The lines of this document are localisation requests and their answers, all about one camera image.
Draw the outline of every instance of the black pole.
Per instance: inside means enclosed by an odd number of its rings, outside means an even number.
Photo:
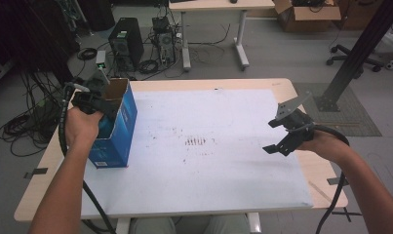
[[[339,97],[392,24],[393,0],[383,0],[323,95],[315,97],[320,111],[337,110],[336,102]]]

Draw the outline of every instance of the floor mat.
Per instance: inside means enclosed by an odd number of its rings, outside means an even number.
[[[329,84],[325,83],[294,83],[298,95],[309,91],[314,97],[320,97],[328,86]],[[316,123],[336,129],[345,136],[381,137],[381,132],[351,88],[345,89],[336,104],[339,112],[319,111],[313,98],[309,98],[303,107]]]

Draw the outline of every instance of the forearm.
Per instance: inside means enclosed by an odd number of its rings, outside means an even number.
[[[29,233],[78,233],[85,166],[90,146],[74,144],[51,182]]]
[[[338,162],[370,233],[393,233],[393,197],[369,165],[352,149]]]

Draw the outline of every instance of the blue box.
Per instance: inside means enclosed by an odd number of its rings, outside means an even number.
[[[89,159],[96,168],[127,167],[138,109],[129,79],[111,79],[104,98],[119,105],[109,138],[97,138]]]

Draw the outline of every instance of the office chair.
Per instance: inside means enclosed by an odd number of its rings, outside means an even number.
[[[335,56],[335,57],[331,57],[330,59],[327,60],[326,65],[333,65],[335,60],[345,60],[347,58],[347,56],[350,54],[350,50],[348,50],[347,48],[345,48],[344,46],[341,45],[336,45],[334,47],[331,48],[331,53],[336,53],[338,50],[342,51],[343,53],[345,53],[345,56]],[[373,65],[372,71],[373,72],[378,72],[381,70],[381,67],[384,67],[384,63],[374,60],[374,59],[370,59],[367,58],[364,63]],[[357,79],[361,76],[361,74],[363,74],[364,69],[363,66],[360,67],[359,72],[356,74],[356,76],[354,77],[354,79]]]

